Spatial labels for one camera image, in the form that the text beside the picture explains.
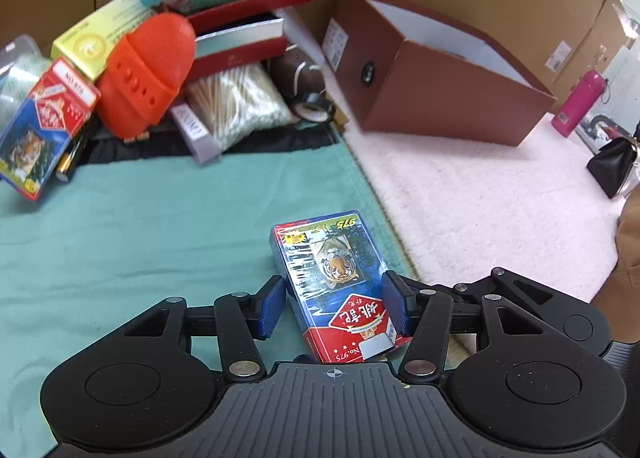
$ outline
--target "orange silicone mitt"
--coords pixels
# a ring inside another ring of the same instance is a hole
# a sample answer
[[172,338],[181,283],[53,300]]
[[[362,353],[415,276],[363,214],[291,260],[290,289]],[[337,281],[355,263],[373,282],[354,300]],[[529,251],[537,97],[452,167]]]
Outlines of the orange silicone mitt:
[[186,18],[165,13],[118,41],[98,81],[98,115],[114,136],[133,138],[160,122],[191,69],[195,40]]

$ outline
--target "brown shoe box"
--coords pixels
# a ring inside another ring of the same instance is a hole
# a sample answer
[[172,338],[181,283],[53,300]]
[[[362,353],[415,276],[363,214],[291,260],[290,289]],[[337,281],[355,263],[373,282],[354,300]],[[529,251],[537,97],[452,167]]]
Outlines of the brown shoe box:
[[556,100],[487,34],[403,0],[338,0],[322,48],[364,130],[517,146]]

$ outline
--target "pile of objects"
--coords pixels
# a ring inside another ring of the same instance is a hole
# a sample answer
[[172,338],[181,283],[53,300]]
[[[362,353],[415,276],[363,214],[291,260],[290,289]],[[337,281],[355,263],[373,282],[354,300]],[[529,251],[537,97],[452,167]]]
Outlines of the pile of objects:
[[321,67],[289,44],[284,6],[310,0],[113,0],[50,58],[22,35],[0,50],[0,176],[37,200],[87,142],[178,129],[199,164],[252,131],[329,123]]

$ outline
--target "red diamond logo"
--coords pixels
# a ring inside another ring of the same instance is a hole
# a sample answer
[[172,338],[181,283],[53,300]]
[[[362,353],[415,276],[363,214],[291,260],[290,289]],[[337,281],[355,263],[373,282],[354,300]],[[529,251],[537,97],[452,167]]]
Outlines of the red diamond logo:
[[329,326],[351,333],[360,333],[375,328],[382,322],[385,308],[381,299],[366,295],[351,294],[331,320]]
[[63,113],[65,101],[63,99],[56,101],[49,99],[38,100],[35,104],[41,129],[55,131],[64,131],[66,129],[65,115]]

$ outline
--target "yellow box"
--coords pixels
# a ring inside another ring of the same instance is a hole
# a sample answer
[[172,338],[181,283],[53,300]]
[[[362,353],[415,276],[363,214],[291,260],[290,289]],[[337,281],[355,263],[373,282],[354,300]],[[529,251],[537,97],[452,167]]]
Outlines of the yellow box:
[[64,56],[95,81],[118,40],[153,14],[140,0],[110,1],[57,38],[51,58]]

